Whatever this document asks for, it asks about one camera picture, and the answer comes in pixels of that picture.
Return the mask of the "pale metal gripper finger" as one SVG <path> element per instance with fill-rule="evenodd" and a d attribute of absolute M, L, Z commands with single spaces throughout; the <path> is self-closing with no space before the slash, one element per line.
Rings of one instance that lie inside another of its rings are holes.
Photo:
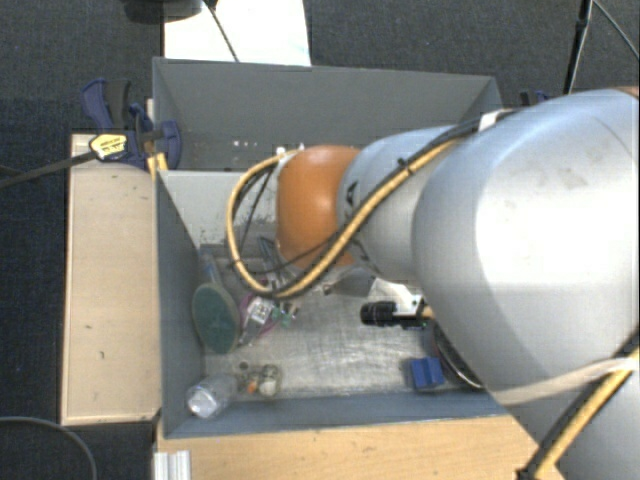
<path fill-rule="evenodd" d="M 239 338 L 241 346 L 250 345 L 260 337 L 265 328 L 270 325 L 273 309 L 274 304 L 270 300 L 265 300 L 261 297 L 250 299 L 246 307 L 246 318 Z"/>

